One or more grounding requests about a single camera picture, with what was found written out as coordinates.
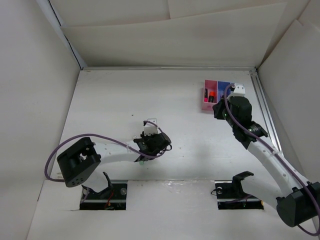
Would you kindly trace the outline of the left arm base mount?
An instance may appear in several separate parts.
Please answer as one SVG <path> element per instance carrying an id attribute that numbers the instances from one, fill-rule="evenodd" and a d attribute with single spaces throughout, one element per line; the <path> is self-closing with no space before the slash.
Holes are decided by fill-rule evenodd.
<path id="1" fill-rule="evenodd" d="M 127 204 L 128 182 L 111 180 L 106 172 L 102 175 L 92 174 L 82 186 L 79 209 L 82 211 L 124 211 Z"/>

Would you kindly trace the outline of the orange highlighter black body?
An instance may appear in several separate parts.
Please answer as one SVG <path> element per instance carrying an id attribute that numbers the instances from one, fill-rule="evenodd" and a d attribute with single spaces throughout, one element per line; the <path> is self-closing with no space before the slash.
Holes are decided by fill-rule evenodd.
<path id="1" fill-rule="evenodd" d="M 209 92 L 208 102 L 213 103 L 215 101 L 216 93 L 214 91 Z"/>

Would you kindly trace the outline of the pink highlighter black body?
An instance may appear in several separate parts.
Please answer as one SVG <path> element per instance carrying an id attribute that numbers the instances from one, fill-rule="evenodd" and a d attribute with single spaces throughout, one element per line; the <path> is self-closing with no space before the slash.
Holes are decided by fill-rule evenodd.
<path id="1" fill-rule="evenodd" d="M 207 103 L 208 102 L 208 89 L 204 88 L 204 102 Z"/>

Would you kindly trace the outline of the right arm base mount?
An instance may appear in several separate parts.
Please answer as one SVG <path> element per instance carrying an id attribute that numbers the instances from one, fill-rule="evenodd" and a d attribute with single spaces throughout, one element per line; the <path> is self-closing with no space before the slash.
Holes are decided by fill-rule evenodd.
<path id="1" fill-rule="evenodd" d="M 216 196 L 219 210 L 264 210 L 263 202 L 243 191 L 241 181 L 254 174 L 241 172 L 231 180 L 215 180 L 211 195 Z"/>

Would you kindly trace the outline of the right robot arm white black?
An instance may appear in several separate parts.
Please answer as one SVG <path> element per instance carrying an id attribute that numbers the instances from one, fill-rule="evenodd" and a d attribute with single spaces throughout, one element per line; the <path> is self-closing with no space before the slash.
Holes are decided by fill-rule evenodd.
<path id="1" fill-rule="evenodd" d="M 252 120 L 252 105 L 243 96 L 222 97 L 213 107 L 214 118 L 225 120 L 235 139 L 256 157 L 277 186 L 261 181 L 250 171 L 233 176 L 231 191 L 238 201 L 252 195 L 272 206 L 289 227 L 320 215 L 320 184 L 310 182 L 269 143 L 268 133 Z"/>

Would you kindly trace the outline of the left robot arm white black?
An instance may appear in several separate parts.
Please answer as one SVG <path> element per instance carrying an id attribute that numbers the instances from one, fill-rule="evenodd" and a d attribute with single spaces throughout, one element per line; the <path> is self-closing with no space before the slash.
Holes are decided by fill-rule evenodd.
<path id="1" fill-rule="evenodd" d="M 165 133 L 141 134 L 129 142 L 109 139 L 111 143 L 94 143 L 90 134 L 81 134 L 75 142 L 56 158 L 66 187 L 83 186 L 100 198 L 111 194 L 110 179 L 102 179 L 96 168 L 117 162 L 147 162 L 159 158 L 172 149 L 172 142 Z"/>

